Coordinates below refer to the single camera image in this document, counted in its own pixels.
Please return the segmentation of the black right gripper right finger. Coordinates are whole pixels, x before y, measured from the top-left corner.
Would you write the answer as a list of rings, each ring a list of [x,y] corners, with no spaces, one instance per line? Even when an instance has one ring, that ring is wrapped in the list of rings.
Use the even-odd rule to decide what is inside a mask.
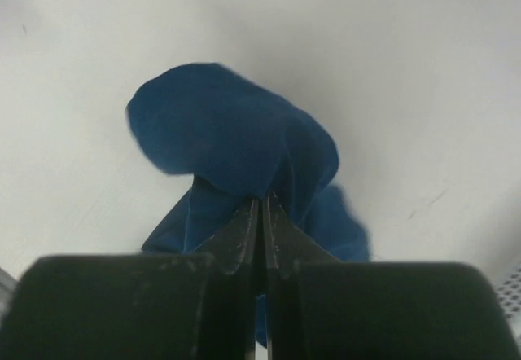
[[[514,359],[488,280],[462,263],[342,262],[262,206],[271,359]]]

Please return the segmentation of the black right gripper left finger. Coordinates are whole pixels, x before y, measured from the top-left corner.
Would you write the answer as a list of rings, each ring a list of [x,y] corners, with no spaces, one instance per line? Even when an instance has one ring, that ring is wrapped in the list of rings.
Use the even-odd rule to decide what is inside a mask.
[[[52,256],[2,320],[4,359],[252,359],[259,204],[194,253]]]

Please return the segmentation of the blue t shirt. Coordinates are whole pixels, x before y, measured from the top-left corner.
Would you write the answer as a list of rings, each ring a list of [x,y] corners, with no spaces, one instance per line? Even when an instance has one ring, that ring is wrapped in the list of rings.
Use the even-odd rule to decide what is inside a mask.
[[[333,183],[331,136],[306,112],[220,64],[186,64],[143,84],[126,108],[143,154],[193,183],[150,234],[145,252],[191,252],[246,198],[274,192],[290,218],[343,261],[367,261],[364,228]]]

